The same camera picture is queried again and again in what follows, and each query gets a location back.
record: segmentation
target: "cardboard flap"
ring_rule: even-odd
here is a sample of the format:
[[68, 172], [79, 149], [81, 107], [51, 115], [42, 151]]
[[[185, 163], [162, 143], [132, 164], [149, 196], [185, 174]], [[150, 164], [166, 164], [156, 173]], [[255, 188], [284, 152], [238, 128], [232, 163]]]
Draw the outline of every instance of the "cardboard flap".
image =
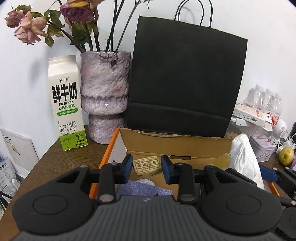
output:
[[120, 129], [125, 147], [130, 152], [190, 156], [193, 158], [218, 158], [229, 153], [231, 140], [195, 136], [168, 137], [166, 134], [143, 133]]

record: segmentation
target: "yellow apple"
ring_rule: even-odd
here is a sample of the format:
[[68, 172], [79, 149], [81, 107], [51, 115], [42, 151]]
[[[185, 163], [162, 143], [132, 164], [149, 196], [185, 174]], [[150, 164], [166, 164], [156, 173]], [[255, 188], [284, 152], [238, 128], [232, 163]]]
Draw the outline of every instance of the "yellow apple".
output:
[[288, 166], [294, 159], [294, 150], [291, 147], [284, 147], [279, 153], [279, 160], [284, 166]]

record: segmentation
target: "small box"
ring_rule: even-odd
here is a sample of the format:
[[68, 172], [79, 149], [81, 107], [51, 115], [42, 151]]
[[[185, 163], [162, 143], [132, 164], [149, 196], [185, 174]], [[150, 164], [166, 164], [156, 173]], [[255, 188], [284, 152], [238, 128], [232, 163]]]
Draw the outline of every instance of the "small box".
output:
[[276, 148], [276, 144], [265, 135], [251, 135], [250, 144], [258, 162], [268, 161]]
[[133, 169], [137, 177], [150, 177], [161, 173], [161, 165], [157, 156], [133, 160]]
[[272, 131], [272, 120], [270, 115], [258, 109], [246, 106], [244, 104], [236, 103], [233, 115], [249, 121], [255, 125], [258, 125], [267, 131]]

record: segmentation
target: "plastic water bottle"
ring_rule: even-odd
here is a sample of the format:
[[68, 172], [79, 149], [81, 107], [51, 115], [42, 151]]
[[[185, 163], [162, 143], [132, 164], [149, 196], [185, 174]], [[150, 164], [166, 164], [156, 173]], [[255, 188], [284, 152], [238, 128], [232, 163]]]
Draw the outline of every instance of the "plastic water bottle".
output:
[[264, 88], [260, 85], [256, 85], [255, 91], [254, 91], [254, 105], [252, 107], [263, 110], [265, 104], [264, 104]]
[[244, 100], [243, 104], [249, 107], [253, 107], [254, 106], [254, 89], [250, 89], [248, 96], [246, 97], [246, 99]]
[[265, 91], [265, 95], [264, 95], [264, 104], [265, 104], [265, 107], [268, 105], [268, 103], [272, 101], [274, 101], [274, 91], [271, 90], [271, 89], [266, 89]]
[[274, 125], [276, 125], [281, 116], [281, 95], [276, 93], [274, 96], [274, 114], [272, 119], [274, 120]]
[[263, 112], [270, 115], [272, 124], [274, 125], [275, 121], [274, 119], [272, 119], [272, 116], [274, 114], [274, 92], [272, 90], [266, 89], [265, 101], [267, 104], [263, 108]]

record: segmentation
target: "bag handle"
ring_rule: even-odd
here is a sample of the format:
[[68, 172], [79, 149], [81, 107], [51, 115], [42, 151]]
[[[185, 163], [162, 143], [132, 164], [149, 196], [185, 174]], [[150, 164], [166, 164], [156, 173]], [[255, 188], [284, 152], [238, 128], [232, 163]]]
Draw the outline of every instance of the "bag handle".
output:
[[[180, 12], [181, 12], [181, 9], [182, 9], [183, 6], [184, 6], [187, 2], [189, 2], [189, 1], [190, 1], [190, 0], [183, 0], [183, 1], [179, 4], [179, 6], [178, 6], [178, 8], [177, 8], [177, 11], [176, 11], [176, 14], [175, 14], [175, 18], [174, 18], [174, 20], [176, 20], [177, 15], [178, 15], [178, 21], [180, 21]], [[201, 0], [198, 0], [198, 1], [200, 2], [201, 6], [202, 6], [202, 19], [201, 19], [201, 21], [200, 21], [200, 26], [201, 26], [202, 21], [203, 21], [203, 17], [204, 17], [204, 14], [205, 14], [205, 10], [204, 10], [204, 7], [203, 7], [203, 4], [202, 4]], [[208, 0], [208, 1], [209, 1], [210, 4], [211, 4], [211, 17], [210, 17], [210, 27], [211, 27], [211, 26], [212, 26], [212, 19], [213, 19], [213, 5], [212, 5], [211, 0]]]

